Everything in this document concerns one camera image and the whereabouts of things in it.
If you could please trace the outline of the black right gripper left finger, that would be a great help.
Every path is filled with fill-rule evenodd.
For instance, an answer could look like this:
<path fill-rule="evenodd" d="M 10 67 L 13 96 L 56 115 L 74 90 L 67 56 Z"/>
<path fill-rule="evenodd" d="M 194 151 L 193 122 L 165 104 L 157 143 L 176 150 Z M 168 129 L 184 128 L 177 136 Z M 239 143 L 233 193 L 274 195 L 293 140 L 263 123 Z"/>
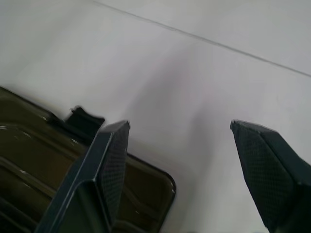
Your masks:
<path fill-rule="evenodd" d="M 130 123 L 98 130 L 86 154 L 69 169 L 36 227 L 37 233 L 109 233 L 125 176 Z"/>

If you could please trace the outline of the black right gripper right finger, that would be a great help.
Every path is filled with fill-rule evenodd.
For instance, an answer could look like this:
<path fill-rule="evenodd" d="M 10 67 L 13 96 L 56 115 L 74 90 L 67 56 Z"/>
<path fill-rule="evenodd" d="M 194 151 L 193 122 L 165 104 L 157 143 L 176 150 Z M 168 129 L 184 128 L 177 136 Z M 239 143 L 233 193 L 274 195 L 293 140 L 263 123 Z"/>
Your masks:
<path fill-rule="evenodd" d="M 233 120 L 245 183 L 271 233 L 311 231 L 311 166 L 276 131 Z"/>

